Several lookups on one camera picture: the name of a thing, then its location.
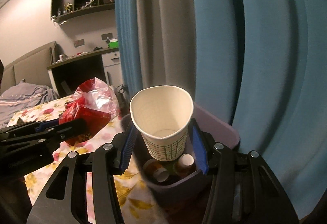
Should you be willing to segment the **green box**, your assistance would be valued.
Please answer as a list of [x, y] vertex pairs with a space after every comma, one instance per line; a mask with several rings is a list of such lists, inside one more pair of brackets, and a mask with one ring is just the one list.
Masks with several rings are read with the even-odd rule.
[[108, 46], [109, 48], [118, 48], [119, 47], [118, 39], [117, 38], [109, 39]]

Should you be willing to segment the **grey bed headboard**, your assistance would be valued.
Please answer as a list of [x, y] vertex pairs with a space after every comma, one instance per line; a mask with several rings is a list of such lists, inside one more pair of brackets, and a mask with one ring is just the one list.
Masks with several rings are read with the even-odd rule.
[[1, 94], [16, 86], [23, 79], [30, 84], [51, 87], [47, 68], [57, 57], [58, 45], [56, 41], [53, 41], [8, 64], [1, 77]]

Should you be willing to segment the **red clear plastic bag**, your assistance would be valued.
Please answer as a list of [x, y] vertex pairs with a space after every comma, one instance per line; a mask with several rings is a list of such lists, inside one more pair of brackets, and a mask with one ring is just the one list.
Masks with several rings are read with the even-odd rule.
[[118, 99], [109, 85], [97, 77], [83, 82], [59, 115], [59, 124], [83, 119], [86, 131], [65, 142], [73, 146], [91, 139], [119, 113]]

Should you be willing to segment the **purple trash bin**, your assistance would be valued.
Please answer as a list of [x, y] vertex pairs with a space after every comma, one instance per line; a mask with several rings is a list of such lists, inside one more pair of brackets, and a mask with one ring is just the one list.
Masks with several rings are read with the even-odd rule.
[[[202, 132], [208, 132], [214, 140], [223, 143], [233, 151], [237, 151], [240, 145], [240, 136], [228, 123], [218, 119], [215, 115], [204, 109], [198, 104], [194, 104], [193, 116]], [[130, 130], [131, 134], [136, 136], [133, 157], [137, 168], [140, 170], [141, 178], [145, 181], [146, 186], [150, 188], [156, 202], [160, 207], [167, 211], [173, 211], [176, 207], [183, 207], [190, 202], [196, 201], [211, 188], [212, 177], [204, 175], [197, 164], [193, 165], [191, 172], [180, 178], [172, 170], [174, 161], [163, 162], [170, 172], [170, 176], [163, 183], [159, 183], [143, 170], [143, 165], [150, 160], [150, 155], [145, 142], [131, 121], [131, 115], [127, 115], [122, 119], [122, 126]]]

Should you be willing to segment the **dark top white desk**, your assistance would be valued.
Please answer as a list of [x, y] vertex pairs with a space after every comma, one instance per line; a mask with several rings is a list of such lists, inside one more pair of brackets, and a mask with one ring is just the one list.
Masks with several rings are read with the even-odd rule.
[[48, 67], [52, 88], [60, 97], [73, 94], [83, 82], [97, 77], [110, 86], [123, 84], [120, 52], [103, 48], [82, 53]]

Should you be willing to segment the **purple striped blanket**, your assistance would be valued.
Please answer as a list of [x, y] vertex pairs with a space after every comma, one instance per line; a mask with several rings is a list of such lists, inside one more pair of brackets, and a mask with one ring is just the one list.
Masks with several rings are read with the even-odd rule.
[[58, 99], [53, 88], [21, 80], [1, 94], [1, 128], [7, 126], [18, 111]]

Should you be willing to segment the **green grid paper cup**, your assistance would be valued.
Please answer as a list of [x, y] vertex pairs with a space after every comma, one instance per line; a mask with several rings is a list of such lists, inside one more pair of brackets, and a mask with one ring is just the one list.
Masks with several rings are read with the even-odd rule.
[[136, 93], [130, 101], [134, 126], [141, 133], [150, 155], [173, 161], [184, 152], [193, 99], [177, 86], [154, 86]]

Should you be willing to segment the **blue grey curtain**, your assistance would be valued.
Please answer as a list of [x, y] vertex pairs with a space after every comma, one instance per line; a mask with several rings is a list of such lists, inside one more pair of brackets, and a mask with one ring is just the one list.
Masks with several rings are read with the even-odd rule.
[[191, 93], [259, 151], [301, 223], [326, 223], [326, 0], [116, 0], [129, 93]]

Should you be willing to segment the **orange apple paper cup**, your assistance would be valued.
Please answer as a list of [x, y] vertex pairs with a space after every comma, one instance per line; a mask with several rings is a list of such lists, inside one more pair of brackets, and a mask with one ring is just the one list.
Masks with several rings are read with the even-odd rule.
[[165, 182], [169, 177], [169, 172], [156, 159], [150, 159], [142, 166], [145, 174], [159, 183]]

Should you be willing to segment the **floral bed sheet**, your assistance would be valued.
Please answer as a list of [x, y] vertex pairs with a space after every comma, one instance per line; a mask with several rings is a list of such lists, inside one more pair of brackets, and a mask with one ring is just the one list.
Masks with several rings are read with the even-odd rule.
[[[109, 186], [95, 182], [82, 161], [111, 142], [119, 132], [122, 132], [121, 120], [115, 117], [88, 141], [74, 146], [61, 143], [53, 154], [52, 163], [26, 175], [25, 184], [33, 205], [28, 221], [110, 223], [108, 219], [99, 219], [95, 212], [111, 216], [112, 207], [108, 204], [96, 207], [93, 202], [94, 191], [100, 190], [99, 198], [106, 198]], [[165, 214], [141, 177], [135, 158], [131, 159], [124, 174], [113, 176], [112, 180], [123, 223], [166, 223]]]

